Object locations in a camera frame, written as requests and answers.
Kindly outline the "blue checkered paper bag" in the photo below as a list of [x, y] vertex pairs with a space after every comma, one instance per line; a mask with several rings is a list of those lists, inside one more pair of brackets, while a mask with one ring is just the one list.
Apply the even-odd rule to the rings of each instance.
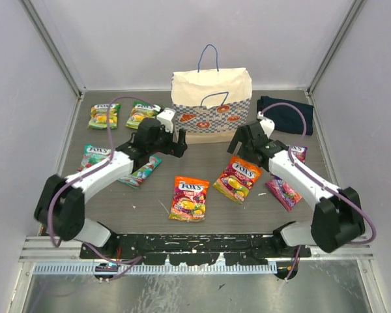
[[186, 143], [230, 142], [248, 118], [252, 79], [244, 67], [177, 71], [171, 79], [175, 126], [186, 131]]

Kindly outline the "orange Fox's candy bag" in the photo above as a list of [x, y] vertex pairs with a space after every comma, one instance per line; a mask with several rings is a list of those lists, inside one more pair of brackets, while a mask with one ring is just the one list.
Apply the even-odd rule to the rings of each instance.
[[175, 176], [169, 219], [199, 222], [205, 218], [208, 181]]
[[242, 204], [262, 174], [260, 167], [232, 156], [213, 187], [230, 200]]

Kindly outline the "green Fox's spring tea candy bag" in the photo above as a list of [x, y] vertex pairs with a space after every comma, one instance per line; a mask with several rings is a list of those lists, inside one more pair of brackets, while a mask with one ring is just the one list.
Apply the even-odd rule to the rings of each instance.
[[116, 129], [118, 125], [118, 114], [121, 105], [119, 103], [96, 104], [91, 107], [88, 128], [90, 129]]

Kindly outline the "purple berries candy bag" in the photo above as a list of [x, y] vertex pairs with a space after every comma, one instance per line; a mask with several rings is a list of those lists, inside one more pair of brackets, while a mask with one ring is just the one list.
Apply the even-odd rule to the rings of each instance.
[[282, 179], [273, 178], [265, 186], [288, 212], [302, 200], [302, 196]]
[[288, 160], [293, 161], [296, 158], [299, 162], [305, 164], [307, 150], [308, 148], [304, 146], [290, 145], [287, 151]]

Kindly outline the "teal Fox's blossom candy bag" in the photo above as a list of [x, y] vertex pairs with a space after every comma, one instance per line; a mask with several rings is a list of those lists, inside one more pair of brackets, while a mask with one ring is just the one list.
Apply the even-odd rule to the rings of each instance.
[[111, 149], [102, 147], [95, 147], [91, 144], [87, 144], [83, 150], [83, 158], [78, 171], [90, 168], [91, 166], [105, 160], [111, 154]]

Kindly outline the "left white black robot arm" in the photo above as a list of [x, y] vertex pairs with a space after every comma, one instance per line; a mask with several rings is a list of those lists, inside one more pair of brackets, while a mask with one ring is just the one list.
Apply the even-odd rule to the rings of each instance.
[[100, 222], [86, 218], [86, 203], [116, 180], [134, 173], [148, 163], [150, 156], [163, 153], [180, 158], [187, 149], [186, 131], [173, 139], [173, 123], [146, 118], [131, 138], [111, 150], [108, 157], [73, 175], [50, 176], [44, 185], [34, 218], [58, 247], [63, 241], [81, 241], [101, 258], [117, 252], [117, 234]]

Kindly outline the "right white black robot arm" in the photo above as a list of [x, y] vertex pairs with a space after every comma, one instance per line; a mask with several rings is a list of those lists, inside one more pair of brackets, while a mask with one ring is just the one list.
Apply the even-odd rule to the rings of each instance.
[[357, 191], [341, 189], [318, 176], [292, 154], [291, 146], [270, 139], [272, 131], [270, 119], [239, 126], [227, 151], [282, 179], [313, 210], [311, 221], [290, 222], [273, 231], [275, 253], [286, 257], [296, 246], [318, 246], [330, 253], [364, 235], [366, 226]]

